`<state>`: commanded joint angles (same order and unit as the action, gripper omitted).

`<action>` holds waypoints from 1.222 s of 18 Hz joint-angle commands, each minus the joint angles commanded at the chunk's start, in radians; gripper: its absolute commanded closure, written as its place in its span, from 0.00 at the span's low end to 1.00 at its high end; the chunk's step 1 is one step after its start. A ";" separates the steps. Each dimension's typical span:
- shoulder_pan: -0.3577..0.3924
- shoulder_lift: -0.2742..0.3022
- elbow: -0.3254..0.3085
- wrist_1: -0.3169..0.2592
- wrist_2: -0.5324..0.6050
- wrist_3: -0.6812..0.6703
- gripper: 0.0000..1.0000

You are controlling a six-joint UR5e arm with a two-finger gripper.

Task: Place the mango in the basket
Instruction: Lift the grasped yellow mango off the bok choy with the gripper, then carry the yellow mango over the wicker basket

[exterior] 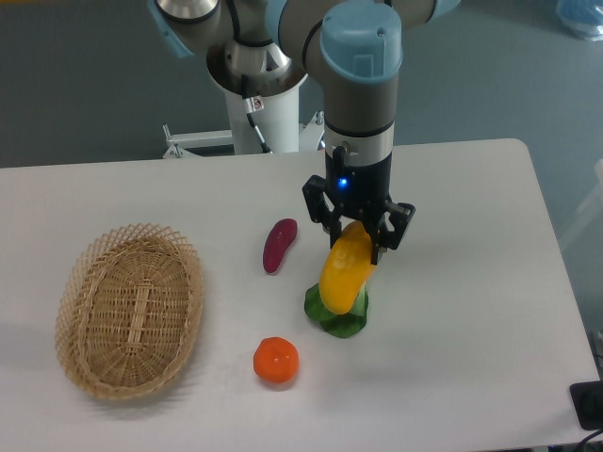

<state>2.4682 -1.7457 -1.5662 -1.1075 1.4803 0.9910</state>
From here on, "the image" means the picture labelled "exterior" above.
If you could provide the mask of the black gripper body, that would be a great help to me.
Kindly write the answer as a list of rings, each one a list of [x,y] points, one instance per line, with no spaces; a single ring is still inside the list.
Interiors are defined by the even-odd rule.
[[[326,194],[346,218],[380,221],[389,198],[392,154],[368,166],[347,164],[342,151],[325,155]]]

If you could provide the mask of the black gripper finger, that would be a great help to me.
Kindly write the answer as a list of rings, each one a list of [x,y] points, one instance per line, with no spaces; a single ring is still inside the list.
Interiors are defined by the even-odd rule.
[[[366,215],[366,231],[371,239],[371,264],[377,265],[388,250],[396,250],[416,212],[410,203],[385,199]]]
[[[329,236],[330,248],[342,234],[342,218],[353,219],[351,205],[338,198],[345,195],[350,188],[350,176],[336,176],[334,179],[334,192],[328,190],[327,179],[312,175],[302,187],[302,194],[310,219],[322,226],[323,231]]]

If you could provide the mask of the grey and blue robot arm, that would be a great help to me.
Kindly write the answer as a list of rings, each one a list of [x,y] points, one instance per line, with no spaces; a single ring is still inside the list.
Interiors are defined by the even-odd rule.
[[[332,240],[360,221],[370,256],[399,246],[414,215],[389,194],[402,33],[450,11],[451,1],[152,1],[176,49],[201,55],[222,90],[235,152],[301,147],[299,88],[320,85],[324,176],[303,187],[310,218]]]

